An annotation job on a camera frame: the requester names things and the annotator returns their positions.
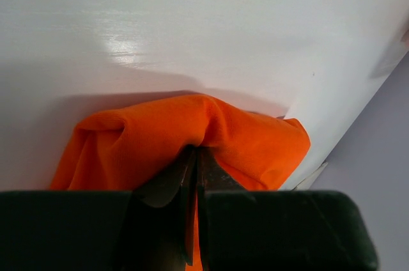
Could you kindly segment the orange t shirt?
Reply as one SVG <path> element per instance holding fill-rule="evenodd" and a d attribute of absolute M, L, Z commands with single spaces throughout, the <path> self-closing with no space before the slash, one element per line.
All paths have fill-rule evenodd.
<path fill-rule="evenodd" d="M 100 111 L 78 123 L 52 190 L 134 190 L 188 147 L 208 148 L 247 190 L 277 190 L 311 141 L 297 119 L 248 112 L 209 95 L 183 95 Z"/>

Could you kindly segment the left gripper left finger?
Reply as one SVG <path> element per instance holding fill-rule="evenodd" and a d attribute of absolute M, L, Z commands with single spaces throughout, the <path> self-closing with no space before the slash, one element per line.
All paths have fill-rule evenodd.
<path fill-rule="evenodd" d="M 189 265 L 194 250 L 196 151 L 176 160 L 133 195 L 130 220 L 132 265 Z"/>

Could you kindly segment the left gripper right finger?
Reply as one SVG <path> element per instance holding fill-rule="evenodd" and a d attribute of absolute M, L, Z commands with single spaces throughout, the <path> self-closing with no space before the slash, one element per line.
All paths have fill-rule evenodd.
<path fill-rule="evenodd" d="M 197 165 L 199 248 L 204 270 L 250 270 L 256 261 L 256 198 L 208 150 Z"/>

